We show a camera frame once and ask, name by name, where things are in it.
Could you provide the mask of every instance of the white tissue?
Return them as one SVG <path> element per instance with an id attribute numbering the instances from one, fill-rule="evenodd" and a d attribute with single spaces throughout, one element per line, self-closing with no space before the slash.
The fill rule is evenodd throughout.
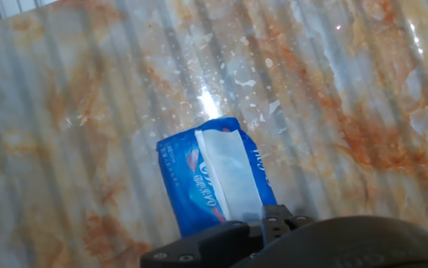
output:
<path id="1" fill-rule="evenodd" d="M 262 202 L 240 133 L 197 130 L 195 135 L 224 217 L 260 220 Z"/>

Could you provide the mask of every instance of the screw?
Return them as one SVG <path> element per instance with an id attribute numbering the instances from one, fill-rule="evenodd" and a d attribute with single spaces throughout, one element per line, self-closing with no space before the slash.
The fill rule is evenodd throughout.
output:
<path id="1" fill-rule="evenodd" d="M 192 261 L 193 259 L 193 255 L 182 255 L 179 257 L 179 261 Z"/>
<path id="2" fill-rule="evenodd" d="M 167 257 L 167 253 L 163 253 L 163 252 L 156 253 L 154 255 L 154 258 L 166 258 L 166 257 Z"/>

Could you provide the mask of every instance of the tissue paper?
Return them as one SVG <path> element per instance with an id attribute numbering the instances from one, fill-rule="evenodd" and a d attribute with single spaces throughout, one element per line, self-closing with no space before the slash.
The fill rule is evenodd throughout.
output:
<path id="1" fill-rule="evenodd" d="M 262 205 L 276 204 L 260 153 L 236 118 L 173 135 L 157 151 L 183 237 L 226 220 L 259 220 Z"/>

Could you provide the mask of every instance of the plastic packaging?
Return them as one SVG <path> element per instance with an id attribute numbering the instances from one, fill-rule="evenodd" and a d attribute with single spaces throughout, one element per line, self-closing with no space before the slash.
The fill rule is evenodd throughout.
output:
<path id="1" fill-rule="evenodd" d="M 226 220 L 255 221 L 276 204 L 257 146 L 236 118 L 218 118 L 157 144 L 183 237 Z"/>

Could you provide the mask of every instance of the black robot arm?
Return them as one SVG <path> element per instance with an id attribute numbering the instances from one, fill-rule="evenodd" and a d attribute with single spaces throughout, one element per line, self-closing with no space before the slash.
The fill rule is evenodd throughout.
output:
<path id="1" fill-rule="evenodd" d="M 384 217 L 315 222 L 267 205 L 261 223 L 229 221 L 141 258 L 141 268 L 174 267 L 428 267 L 428 231 Z"/>

